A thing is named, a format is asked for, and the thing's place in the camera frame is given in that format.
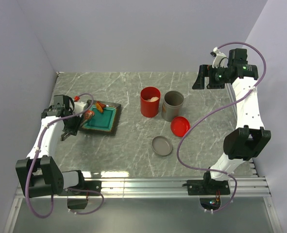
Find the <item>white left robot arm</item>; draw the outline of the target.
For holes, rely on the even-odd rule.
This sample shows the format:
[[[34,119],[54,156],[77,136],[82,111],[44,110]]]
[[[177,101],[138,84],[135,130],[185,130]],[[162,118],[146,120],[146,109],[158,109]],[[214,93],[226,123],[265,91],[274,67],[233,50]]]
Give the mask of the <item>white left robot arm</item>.
[[[57,143],[76,135],[83,121],[87,103],[66,95],[56,95],[53,104],[41,113],[41,128],[31,151],[16,163],[16,173],[28,197],[57,195],[63,192],[65,175],[53,159]]]

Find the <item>steel serving tongs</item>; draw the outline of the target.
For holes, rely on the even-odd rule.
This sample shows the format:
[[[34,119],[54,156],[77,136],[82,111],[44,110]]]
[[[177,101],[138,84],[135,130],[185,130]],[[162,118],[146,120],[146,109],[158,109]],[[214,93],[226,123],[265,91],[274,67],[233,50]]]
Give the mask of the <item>steel serving tongs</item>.
[[[89,121],[84,120],[84,114],[82,114],[82,121],[81,121],[81,123],[80,123],[79,130],[80,130],[85,124],[87,124]]]

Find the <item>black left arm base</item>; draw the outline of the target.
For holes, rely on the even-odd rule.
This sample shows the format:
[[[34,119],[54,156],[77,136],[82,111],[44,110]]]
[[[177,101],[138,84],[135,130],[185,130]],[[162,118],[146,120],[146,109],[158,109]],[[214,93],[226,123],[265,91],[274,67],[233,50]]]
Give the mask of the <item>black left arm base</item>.
[[[67,188],[58,197],[67,198],[67,207],[71,212],[82,213],[87,211],[88,204],[92,203],[92,198],[100,198],[100,206],[104,203],[101,193],[102,182],[99,180],[85,181],[83,186]]]

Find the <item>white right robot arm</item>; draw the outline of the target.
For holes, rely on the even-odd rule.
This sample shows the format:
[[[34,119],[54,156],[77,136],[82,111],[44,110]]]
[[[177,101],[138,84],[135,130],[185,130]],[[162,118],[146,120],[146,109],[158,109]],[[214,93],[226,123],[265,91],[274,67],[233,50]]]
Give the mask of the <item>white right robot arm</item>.
[[[262,122],[257,86],[258,69],[247,61],[246,49],[233,49],[225,55],[218,48],[212,51],[211,65],[201,65],[193,89],[224,89],[232,85],[236,99],[236,128],[223,142],[223,154],[211,166],[210,177],[202,182],[205,193],[213,194],[219,182],[228,179],[228,174],[252,158],[257,157],[271,138]]]

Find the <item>teal square plate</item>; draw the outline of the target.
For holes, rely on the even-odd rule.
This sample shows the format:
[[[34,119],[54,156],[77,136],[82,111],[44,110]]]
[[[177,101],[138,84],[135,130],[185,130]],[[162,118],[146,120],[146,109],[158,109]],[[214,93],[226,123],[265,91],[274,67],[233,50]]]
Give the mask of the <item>teal square plate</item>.
[[[86,122],[79,131],[115,136],[121,116],[121,104],[101,101],[101,104],[106,105],[101,113],[96,107],[96,102],[95,100],[90,108],[90,111],[94,112],[94,116]]]

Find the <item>grey cylindrical canister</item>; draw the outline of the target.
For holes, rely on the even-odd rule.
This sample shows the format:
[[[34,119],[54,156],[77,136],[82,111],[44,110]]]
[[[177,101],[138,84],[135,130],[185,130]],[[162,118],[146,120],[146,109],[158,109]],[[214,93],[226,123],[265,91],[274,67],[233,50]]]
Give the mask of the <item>grey cylindrical canister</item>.
[[[184,103],[184,96],[178,91],[169,91],[165,94],[161,116],[165,121],[171,122],[179,115]]]

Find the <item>red cylindrical canister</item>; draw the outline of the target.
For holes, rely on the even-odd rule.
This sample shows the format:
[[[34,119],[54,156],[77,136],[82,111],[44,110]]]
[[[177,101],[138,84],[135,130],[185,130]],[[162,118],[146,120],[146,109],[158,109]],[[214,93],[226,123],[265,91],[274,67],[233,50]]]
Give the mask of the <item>red cylindrical canister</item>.
[[[159,97],[158,101],[147,102],[147,99],[152,97]],[[149,86],[145,87],[140,93],[140,111],[144,117],[155,117],[158,114],[159,102],[161,98],[161,92],[158,88]]]

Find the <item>red sausage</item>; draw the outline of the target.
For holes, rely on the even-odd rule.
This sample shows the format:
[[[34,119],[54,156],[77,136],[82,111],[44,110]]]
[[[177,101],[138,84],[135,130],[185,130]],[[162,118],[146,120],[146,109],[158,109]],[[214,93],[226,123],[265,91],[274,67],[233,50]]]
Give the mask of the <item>red sausage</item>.
[[[93,116],[95,115],[94,111],[88,110],[84,113],[84,120],[91,120]]]

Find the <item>orange fried food pieces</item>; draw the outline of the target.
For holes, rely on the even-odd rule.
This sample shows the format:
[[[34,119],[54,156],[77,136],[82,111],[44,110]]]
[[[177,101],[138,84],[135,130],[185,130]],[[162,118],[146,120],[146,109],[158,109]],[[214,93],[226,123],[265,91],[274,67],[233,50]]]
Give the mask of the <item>orange fried food pieces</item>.
[[[97,101],[96,104],[96,109],[100,112],[100,113],[103,113],[104,112],[104,109],[106,108],[106,105]]]

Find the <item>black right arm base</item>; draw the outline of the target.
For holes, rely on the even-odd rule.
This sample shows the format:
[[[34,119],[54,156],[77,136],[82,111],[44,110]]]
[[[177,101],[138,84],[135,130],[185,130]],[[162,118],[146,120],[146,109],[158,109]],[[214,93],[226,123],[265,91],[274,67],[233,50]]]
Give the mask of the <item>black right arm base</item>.
[[[221,195],[230,195],[228,181],[187,180],[186,187],[189,196],[200,196],[200,204],[204,210],[216,211],[221,207]]]

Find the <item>aluminium rail frame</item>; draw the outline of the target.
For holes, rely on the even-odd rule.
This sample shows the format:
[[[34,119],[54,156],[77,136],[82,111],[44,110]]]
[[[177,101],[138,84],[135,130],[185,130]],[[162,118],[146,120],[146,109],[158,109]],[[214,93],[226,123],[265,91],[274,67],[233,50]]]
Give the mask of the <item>aluminium rail frame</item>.
[[[224,137],[234,129],[236,113],[224,109],[197,126],[184,140],[180,152],[159,156],[152,139],[167,137],[178,148],[179,138],[161,116],[140,113],[142,85],[101,85],[95,98],[118,102],[122,114],[115,136],[79,134],[60,143],[56,161],[61,169],[81,169],[88,181],[100,181],[100,197],[67,194],[54,199],[54,211],[46,219],[28,209],[17,190],[13,233],[280,233],[268,183],[253,163],[246,162],[230,180],[235,198],[221,197],[221,211],[206,211],[209,197],[190,196],[187,180],[203,177],[195,167],[207,168],[222,154]]]

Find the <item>red round lid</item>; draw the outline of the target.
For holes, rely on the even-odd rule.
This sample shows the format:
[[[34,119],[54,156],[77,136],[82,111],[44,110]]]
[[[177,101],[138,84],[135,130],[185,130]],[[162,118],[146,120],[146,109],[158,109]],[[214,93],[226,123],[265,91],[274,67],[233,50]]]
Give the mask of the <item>red round lid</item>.
[[[190,129],[190,123],[185,117],[177,116],[172,120],[170,129],[175,136],[183,137]]]

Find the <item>steamed bun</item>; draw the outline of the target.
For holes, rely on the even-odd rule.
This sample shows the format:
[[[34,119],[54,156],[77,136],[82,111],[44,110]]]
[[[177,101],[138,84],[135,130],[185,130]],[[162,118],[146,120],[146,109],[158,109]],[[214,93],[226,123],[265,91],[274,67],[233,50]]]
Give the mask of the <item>steamed bun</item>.
[[[155,101],[158,101],[159,100],[159,97],[152,97],[151,99],[147,99],[146,101],[147,102],[155,102]]]

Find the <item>grey round lid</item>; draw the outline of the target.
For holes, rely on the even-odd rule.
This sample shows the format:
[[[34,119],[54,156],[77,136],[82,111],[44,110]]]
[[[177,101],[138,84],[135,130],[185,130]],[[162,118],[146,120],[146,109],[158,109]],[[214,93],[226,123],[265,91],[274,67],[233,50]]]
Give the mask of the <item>grey round lid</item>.
[[[152,149],[160,156],[170,155],[172,148],[172,143],[164,136],[156,136],[152,140]]]

